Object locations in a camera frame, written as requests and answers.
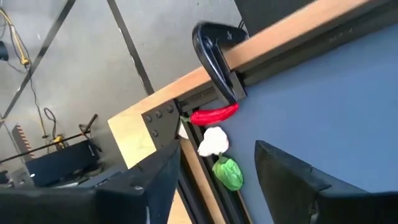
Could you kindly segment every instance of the yellow cable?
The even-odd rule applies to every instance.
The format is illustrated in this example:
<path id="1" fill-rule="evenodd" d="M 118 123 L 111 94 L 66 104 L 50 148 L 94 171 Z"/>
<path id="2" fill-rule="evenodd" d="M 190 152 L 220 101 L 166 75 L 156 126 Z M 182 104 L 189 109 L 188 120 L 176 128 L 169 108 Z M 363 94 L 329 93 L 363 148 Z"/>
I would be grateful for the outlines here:
<path id="1" fill-rule="evenodd" d="M 8 18 L 7 14 L 2 9 L 0 9 L 0 13 L 7 20 L 8 25 L 11 27 L 12 36 L 14 37 L 14 39 L 15 39 L 15 41 L 17 43 L 17 47 L 18 47 L 19 53 L 21 54 L 21 64 L 23 64 L 23 65 L 29 64 L 29 60 L 26 59 L 25 53 L 24 53 L 24 51 L 22 50 L 22 47 L 21 47 L 21 43 L 22 43 L 21 42 L 21 38 L 19 37 L 19 35 L 15 31 L 14 25 L 12 24 L 10 18 Z"/>

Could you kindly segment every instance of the metal rod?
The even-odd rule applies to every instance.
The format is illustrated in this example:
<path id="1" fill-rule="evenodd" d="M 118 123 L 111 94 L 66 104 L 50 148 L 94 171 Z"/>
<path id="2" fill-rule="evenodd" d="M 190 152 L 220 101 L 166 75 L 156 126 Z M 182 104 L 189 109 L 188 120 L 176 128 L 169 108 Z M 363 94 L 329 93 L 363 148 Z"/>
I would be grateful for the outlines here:
<path id="1" fill-rule="evenodd" d="M 32 153 L 32 152 L 39 151 L 39 150 L 41 150 L 41 149 L 45 149 L 45 148 L 47 148 L 47 147 L 54 146 L 54 145 L 56 145 L 56 144 L 60 144 L 60 143 L 62 143 L 62 142 L 64 142 L 64 141 L 77 138 L 77 137 L 82 136 L 82 135 L 83 135 L 83 133 L 76 134 L 76 135 L 74 135 L 74 136 L 70 136 L 69 138 L 62 139 L 61 141 L 53 142 L 53 143 L 50 143 L 50 144 L 47 144 L 47 145 L 44 145 L 44 146 L 40 146 L 40 147 L 38 147 L 38 148 L 36 148 L 36 149 L 33 149 L 33 150 L 30 150 L 30 151 L 17 154 L 17 155 L 15 155 L 15 156 L 8 157 L 8 158 L 6 158 L 6 159 L 1 160 L 1 161 L 0 161 L 0 164 L 2 164 L 3 162 L 10 161 L 11 159 L 16 159 L 16 158 L 18 158 L 18 157 L 21 157 L 21 156 L 24 156 L 24 155 L 28 155 L 28 154 L 30 154 L 30 153 Z"/>
<path id="2" fill-rule="evenodd" d="M 95 119 L 97 119 L 98 114 L 94 114 L 94 116 L 91 118 L 90 122 L 88 122 L 86 128 L 84 129 L 83 133 L 87 134 L 87 131 L 91 128 L 91 125 L 93 124 L 93 122 L 95 121 Z"/>

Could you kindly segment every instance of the wire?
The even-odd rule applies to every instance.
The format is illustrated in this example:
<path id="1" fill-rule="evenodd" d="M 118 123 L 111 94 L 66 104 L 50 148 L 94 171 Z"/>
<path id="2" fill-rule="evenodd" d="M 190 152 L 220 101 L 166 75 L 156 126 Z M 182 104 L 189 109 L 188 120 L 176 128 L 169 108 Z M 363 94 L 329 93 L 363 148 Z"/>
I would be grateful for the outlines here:
<path id="1" fill-rule="evenodd" d="M 19 70 L 19 69 L 16 68 L 15 66 L 11 65 L 11 64 L 10 64 L 10 61 L 7 61 L 7 64 L 8 64 L 11 68 L 13 68 L 15 71 L 17 71 L 18 73 L 26 74 L 26 71 Z"/>
<path id="2" fill-rule="evenodd" d="M 6 20 L 4 20 L 4 24 L 1 25 L 0 27 L 2 28 L 1 34 L 0 34 L 0 40 L 4 37 L 4 34 L 6 33 L 6 29 L 7 29 L 7 22 Z"/>
<path id="3" fill-rule="evenodd" d="M 21 45 L 22 45 L 21 44 L 21 42 L 22 42 L 21 38 L 19 37 L 19 34 L 16 32 L 16 29 L 15 29 L 14 25 L 12 24 L 10 18 L 8 17 L 6 12 L 4 12 L 4 10 L 2 8 L 0 8 L 0 14 L 2 14 L 3 17 L 5 18 L 5 20 L 8 22 L 8 26 L 10 28 L 10 33 L 12 35 L 12 38 L 14 38 L 16 43 L 17 43 L 16 45 L 17 45 L 17 48 L 18 48 L 19 53 L 21 55 L 21 57 L 20 57 L 21 64 L 22 65 L 29 64 L 30 60 L 26 58 L 25 53 L 24 53 L 24 51 L 22 50 L 22 47 L 21 47 Z"/>
<path id="4" fill-rule="evenodd" d="M 34 84 L 33 84 L 33 79 L 32 79 L 32 73 L 30 70 L 30 55 L 29 55 L 29 51 L 27 50 L 25 43 L 22 41 L 17 29 L 14 27 L 14 24 L 11 22 L 10 18 L 8 17 L 8 15 L 6 14 L 6 12 L 4 11 L 3 8 L 0 7 L 0 14 L 3 15 L 3 18 L 6 20 L 6 22 L 8 23 L 8 27 L 9 27 L 9 31 L 10 31 L 10 39 L 12 42 L 12 47 L 14 48 L 14 51 L 21 63 L 21 65 L 24 66 L 26 74 L 29 76 L 29 81 L 30 81 L 30 89 L 32 89 L 33 92 L 33 96 L 34 96 L 34 101 L 35 101 L 35 105 L 36 105 L 36 109 L 37 109 L 37 113 L 39 114 L 39 118 L 40 118 L 40 126 L 42 128 L 42 132 L 43 132 L 43 139 L 47 139 L 48 135 L 45 131 L 44 128 L 44 122 L 43 122 L 43 116 L 42 113 L 40 111 L 40 106 L 39 106 L 39 101 L 37 99 L 37 94 L 34 88 Z M 17 69 L 15 66 L 11 65 L 9 62 L 7 62 L 8 65 L 10 67 L 12 67 L 15 71 L 19 72 L 19 73 L 23 73 L 23 71 Z"/>
<path id="5" fill-rule="evenodd" d="M 56 137 L 56 135 L 57 135 L 57 119 L 55 118 L 55 115 L 52 113 L 52 111 L 51 111 L 49 108 L 44 108 L 43 111 L 44 111 L 45 116 L 46 116 L 50 121 L 53 122 L 52 133 L 51 133 L 51 135 L 52 135 L 52 139 L 54 140 L 55 137 Z"/>

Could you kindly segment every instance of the floor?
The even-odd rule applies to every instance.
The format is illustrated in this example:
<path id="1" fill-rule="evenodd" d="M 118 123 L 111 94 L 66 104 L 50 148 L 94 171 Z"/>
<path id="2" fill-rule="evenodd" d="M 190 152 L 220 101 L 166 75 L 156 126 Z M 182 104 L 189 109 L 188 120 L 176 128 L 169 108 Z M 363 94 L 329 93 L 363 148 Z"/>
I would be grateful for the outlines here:
<path id="1" fill-rule="evenodd" d="M 33 61 L 66 2 L 31 0 L 22 5 L 2 1 Z M 155 90 L 199 66 L 191 41 L 191 31 L 197 22 L 237 25 L 241 20 L 231 0 L 116 0 L 116 4 Z M 9 34 L 2 40 L 11 47 Z M 15 56 L 11 63 L 18 65 Z M 11 70 L 4 62 L 0 62 L 0 71 L 0 113 L 4 114 L 24 75 Z M 107 120 L 145 98 L 146 92 L 107 1 L 76 0 L 33 79 L 41 109 L 48 107 L 57 117 L 57 133 L 77 134 L 78 124 L 87 123 L 97 113 L 93 137 L 104 150 L 102 160 L 108 164 L 123 163 Z M 15 124 L 22 126 L 33 148 L 44 144 L 29 85 L 0 128 L 3 145 L 0 159 L 17 153 L 7 132 L 7 128 L 11 130 Z M 46 117 L 44 126 L 51 132 L 52 123 Z M 36 156 L 45 153 L 46 150 L 38 151 Z M 23 164 L 15 159 L 1 166 L 13 171 Z"/>

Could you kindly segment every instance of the metal frame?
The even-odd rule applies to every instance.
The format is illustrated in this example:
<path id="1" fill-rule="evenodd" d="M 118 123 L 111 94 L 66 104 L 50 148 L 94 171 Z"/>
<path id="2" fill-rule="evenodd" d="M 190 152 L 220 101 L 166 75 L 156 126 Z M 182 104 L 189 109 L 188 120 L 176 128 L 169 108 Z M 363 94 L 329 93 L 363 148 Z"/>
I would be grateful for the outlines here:
<path id="1" fill-rule="evenodd" d="M 177 137 L 180 108 L 175 100 L 167 101 L 142 114 L 156 150 L 164 150 Z M 213 223 L 188 159 L 181 153 L 177 190 L 192 223 Z"/>
<path id="2" fill-rule="evenodd" d="M 245 65 L 238 68 L 236 70 L 239 73 L 238 78 L 243 86 L 255 85 L 260 81 L 277 75 L 281 71 L 398 22 L 398 17 L 396 16 L 398 14 L 397 1 L 386 1 L 380 6 L 365 9 L 364 11 L 365 13 L 353 12 L 358 16 L 349 21 L 340 18 L 338 26 L 336 24 L 325 24 L 320 27 L 323 32 L 315 38 L 305 42 L 303 42 L 305 38 L 293 40 L 300 42 L 297 47 L 281 46 L 271 52 L 273 56 L 266 55 L 259 59 L 260 62 L 256 60 L 255 63 L 250 63 L 249 66 Z M 199 107 L 218 98 L 218 91 L 214 88 L 214 84 L 209 82 L 179 96 L 176 101 L 181 112 L 184 115 L 190 115 Z M 193 148 L 197 150 L 199 143 L 203 140 L 204 129 L 192 124 L 184 124 L 184 127 Z M 244 212 L 244 204 L 239 195 L 236 192 L 227 190 L 212 175 L 211 167 L 215 162 L 215 158 L 200 157 L 198 154 L 197 156 L 226 223 L 250 223 L 250 217 Z"/>

